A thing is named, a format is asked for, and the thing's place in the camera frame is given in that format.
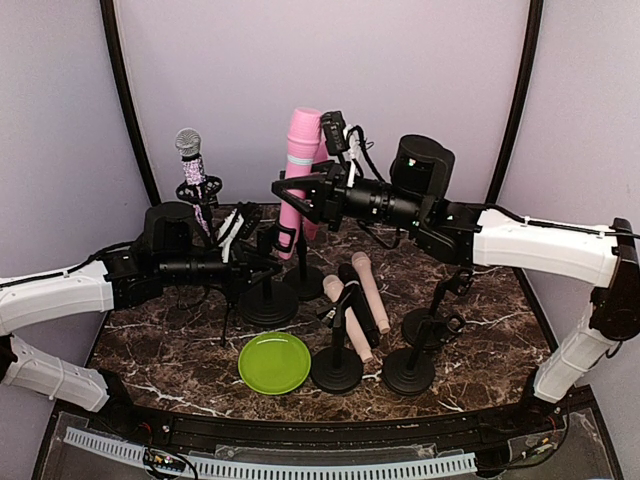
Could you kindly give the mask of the black stand for pink microphone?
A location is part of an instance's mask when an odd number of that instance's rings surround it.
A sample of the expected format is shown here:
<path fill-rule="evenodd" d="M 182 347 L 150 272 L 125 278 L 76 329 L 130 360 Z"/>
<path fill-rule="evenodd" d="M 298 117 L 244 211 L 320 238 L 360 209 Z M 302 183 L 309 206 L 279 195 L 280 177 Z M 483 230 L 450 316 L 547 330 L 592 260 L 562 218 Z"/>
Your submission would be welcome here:
<path fill-rule="evenodd" d="M 276 221 L 269 228 L 258 231 L 256 247 L 261 253 L 270 255 L 272 249 L 280 253 L 291 253 L 294 238 L 294 229 L 282 227 Z M 297 314 L 299 303 L 296 293 L 284 282 L 274 281 L 273 277 L 240 295 L 238 309 L 247 323 L 274 328 L 287 324 Z"/>
<path fill-rule="evenodd" d="M 324 274 L 319 268 L 308 264 L 308 246 L 304 235 L 297 241 L 296 252 L 298 265 L 284 275 L 283 282 L 294 290 L 300 301 L 317 299 L 324 293 Z"/>

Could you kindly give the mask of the large pale pink microphone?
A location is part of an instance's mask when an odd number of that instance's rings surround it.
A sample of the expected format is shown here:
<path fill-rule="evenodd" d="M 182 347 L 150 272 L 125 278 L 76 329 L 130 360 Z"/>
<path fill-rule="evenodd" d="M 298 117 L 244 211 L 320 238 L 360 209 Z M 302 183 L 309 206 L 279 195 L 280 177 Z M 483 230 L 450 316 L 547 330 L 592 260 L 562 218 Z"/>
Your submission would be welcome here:
<path fill-rule="evenodd" d="M 336 275 L 331 274 L 323 279 L 323 289 L 325 295 L 335 302 L 339 299 L 344 289 L 344 284 Z M 352 308 L 346 310 L 346 333 L 361 361 L 364 364 L 372 361 L 371 347 Z"/>

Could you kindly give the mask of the small pale pink microphone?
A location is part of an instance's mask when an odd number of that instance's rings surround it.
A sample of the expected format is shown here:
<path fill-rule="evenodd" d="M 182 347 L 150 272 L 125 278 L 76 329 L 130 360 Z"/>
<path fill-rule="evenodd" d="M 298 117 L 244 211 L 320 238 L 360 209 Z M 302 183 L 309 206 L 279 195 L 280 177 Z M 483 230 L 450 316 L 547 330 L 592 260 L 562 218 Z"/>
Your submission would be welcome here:
<path fill-rule="evenodd" d="M 389 317 L 373 276 L 371 259 L 366 253 L 360 251 L 352 255 L 351 263 L 358 274 L 360 284 L 379 332 L 381 334 L 387 334 L 391 329 Z"/>

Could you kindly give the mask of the black handheld microphone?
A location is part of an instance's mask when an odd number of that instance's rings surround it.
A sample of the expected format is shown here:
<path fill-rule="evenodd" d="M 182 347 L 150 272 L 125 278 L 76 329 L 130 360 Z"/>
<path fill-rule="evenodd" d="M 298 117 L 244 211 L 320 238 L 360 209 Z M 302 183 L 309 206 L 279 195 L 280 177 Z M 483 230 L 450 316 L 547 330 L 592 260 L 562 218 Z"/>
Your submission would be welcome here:
<path fill-rule="evenodd" d="M 372 348 L 377 348 L 380 344 L 378 327 L 373 318 L 368 301 L 364 294 L 362 284 L 355 268 L 349 263 L 342 263 L 338 267 L 338 277 L 345 286 L 355 286 L 352 309 L 359 322 L 361 329 Z"/>

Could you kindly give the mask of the black round-base mic stand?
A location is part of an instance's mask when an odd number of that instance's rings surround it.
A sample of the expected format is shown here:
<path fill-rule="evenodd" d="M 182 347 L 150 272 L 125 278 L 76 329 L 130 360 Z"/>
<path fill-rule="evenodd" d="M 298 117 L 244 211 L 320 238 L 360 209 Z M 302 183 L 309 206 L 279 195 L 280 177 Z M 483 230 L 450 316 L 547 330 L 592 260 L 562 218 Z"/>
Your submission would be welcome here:
<path fill-rule="evenodd" d="M 310 375 L 315 386 L 330 394 L 344 394 L 359 385 L 363 364 L 359 355 L 344 346 L 346 310 L 353 305 L 356 287 L 346 286 L 338 299 L 316 310 L 316 317 L 332 329 L 329 347 L 312 357 Z"/>

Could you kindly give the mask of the black stand for small pale microphone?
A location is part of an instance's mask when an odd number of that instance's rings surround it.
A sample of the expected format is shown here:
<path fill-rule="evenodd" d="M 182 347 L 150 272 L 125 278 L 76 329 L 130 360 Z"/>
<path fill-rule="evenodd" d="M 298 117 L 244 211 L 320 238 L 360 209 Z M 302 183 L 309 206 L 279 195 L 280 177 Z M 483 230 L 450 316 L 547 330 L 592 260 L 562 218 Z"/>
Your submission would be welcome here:
<path fill-rule="evenodd" d="M 430 306 L 416 308 L 404 316 L 401 325 L 404 340 L 414 346 L 422 326 L 426 327 L 424 351 L 438 350 L 459 337 L 466 326 L 466 320 L 457 313 L 444 316 L 439 312 L 439 306 L 447 292 L 464 296 L 472 284 L 473 271 L 466 268 L 461 268 L 452 277 L 439 281 Z"/>

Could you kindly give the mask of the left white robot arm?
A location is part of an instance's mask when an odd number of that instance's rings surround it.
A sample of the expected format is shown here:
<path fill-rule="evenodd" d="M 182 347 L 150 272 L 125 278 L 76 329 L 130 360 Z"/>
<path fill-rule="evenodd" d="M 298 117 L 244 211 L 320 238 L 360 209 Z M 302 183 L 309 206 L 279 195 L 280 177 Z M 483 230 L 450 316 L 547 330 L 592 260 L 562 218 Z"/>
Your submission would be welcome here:
<path fill-rule="evenodd" d="M 261 208 L 238 205 L 209 236 L 191 206 L 166 202 L 145 213 L 143 231 L 129 242 L 105 247 L 84 262 L 1 283 L 1 382 L 53 400 L 101 412 L 120 436 L 141 427 L 140 412 L 119 376 L 71 364 L 27 344 L 16 331 L 81 313 L 107 313 L 142 305 L 165 288 L 217 287 L 230 301 L 280 272 L 270 254 L 247 243 Z"/>

